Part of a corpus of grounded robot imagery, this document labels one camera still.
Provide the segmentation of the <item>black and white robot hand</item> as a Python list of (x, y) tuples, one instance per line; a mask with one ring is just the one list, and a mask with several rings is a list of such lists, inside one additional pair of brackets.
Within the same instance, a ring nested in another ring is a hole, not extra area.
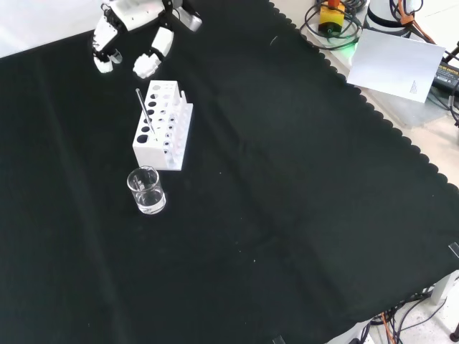
[(103, 15), (92, 38), (95, 66), (101, 73), (109, 73), (113, 65), (123, 61), (113, 43), (124, 32), (132, 32), (149, 24), (157, 26), (149, 51), (134, 62), (133, 71), (141, 79), (153, 75), (171, 50), (174, 32), (170, 18), (177, 18), (195, 32), (202, 25), (200, 15), (188, 1), (104, 1)]

